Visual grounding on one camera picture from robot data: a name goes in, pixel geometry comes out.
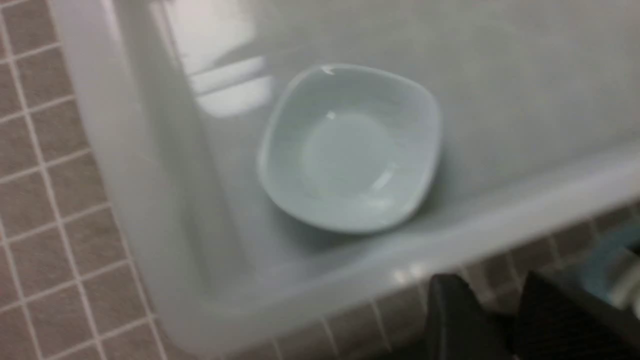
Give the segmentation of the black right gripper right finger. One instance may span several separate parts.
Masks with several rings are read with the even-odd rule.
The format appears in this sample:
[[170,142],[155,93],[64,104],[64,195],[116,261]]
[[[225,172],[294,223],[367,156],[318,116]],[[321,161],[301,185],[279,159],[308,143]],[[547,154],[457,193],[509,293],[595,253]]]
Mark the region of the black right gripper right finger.
[[515,319],[520,360],[637,360],[639,320],[558,276],[526,276]]

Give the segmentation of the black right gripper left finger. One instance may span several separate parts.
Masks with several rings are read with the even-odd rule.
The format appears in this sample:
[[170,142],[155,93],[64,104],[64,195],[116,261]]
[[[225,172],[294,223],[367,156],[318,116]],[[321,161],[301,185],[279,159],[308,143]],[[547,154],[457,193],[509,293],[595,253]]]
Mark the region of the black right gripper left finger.
[[509,360],[505,331],[457,274],[436,274],[427,290],[425,360]]

